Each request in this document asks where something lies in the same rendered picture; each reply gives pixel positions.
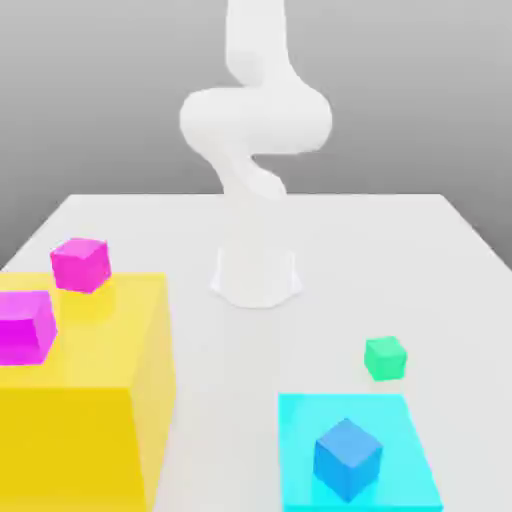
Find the small green cube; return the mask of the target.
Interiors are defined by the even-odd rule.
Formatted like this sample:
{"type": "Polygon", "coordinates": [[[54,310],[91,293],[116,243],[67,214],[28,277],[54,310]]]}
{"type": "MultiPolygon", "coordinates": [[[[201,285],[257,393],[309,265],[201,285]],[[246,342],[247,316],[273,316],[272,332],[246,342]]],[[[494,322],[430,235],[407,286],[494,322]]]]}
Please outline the small green cube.
{"type": "Polygon", "coordinates": [[[364,364],[374,381],[402,379],[407,359],[407,351],[394,336],[366,341],[364,364]]]}

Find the large yellow box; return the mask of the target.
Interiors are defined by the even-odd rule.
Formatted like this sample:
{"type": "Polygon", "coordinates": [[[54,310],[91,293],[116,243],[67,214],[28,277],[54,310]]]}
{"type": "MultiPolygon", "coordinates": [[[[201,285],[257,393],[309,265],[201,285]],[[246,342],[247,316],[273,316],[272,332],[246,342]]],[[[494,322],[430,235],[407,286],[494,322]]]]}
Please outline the large yellow box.
{"type": "Polygon", "coordinates": [[[0,366],[0,512],[152,512],[176,396],[167,279],[116,273],[90,294],[47,273],[58,334],[36,366],[0,366]]]}

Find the large cyan box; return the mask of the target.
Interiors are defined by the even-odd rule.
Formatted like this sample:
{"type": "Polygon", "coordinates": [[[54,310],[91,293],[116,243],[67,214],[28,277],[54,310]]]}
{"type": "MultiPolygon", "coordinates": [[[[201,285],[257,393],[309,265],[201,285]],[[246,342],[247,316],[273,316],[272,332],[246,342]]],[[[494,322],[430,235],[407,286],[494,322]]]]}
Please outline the large cyan box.
{"type": "Polygon", "coordinates": [[[443,512],[404,398],[397,394],[288,394],[278,398],[283,512],[443,512]],[[380,473],[345,502],[313,473],[315,441],[348,418],[383,445],[380,473]]]}

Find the small blue cube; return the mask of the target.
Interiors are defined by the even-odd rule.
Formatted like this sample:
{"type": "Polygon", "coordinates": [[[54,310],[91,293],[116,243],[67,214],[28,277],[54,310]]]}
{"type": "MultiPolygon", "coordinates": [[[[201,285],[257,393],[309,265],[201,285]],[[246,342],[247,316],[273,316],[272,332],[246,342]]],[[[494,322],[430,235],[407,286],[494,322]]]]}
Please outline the small blue cube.
{"type": "Polygon", "coordinates": [[[383,445],[348,418],[315,441],[313,473],[345,502],[353,501],[379,476],[383,445]]]}

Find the small magenta cube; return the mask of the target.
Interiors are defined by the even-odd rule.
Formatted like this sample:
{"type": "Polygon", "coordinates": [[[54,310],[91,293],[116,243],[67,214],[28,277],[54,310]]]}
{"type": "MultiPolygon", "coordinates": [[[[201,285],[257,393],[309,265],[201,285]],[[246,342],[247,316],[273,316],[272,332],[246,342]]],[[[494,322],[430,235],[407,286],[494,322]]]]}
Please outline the small magenta cube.
{"type": "Polygon", "coordinates": [[[112,275],[106,241],[71,238],[50,253],[59,289],[90,294],[112,275]]]}
{"type": "Polygon", "coordinates": [[[56,335],[48,291],[0,291],[0,365],[42,364],[56,335]]]}

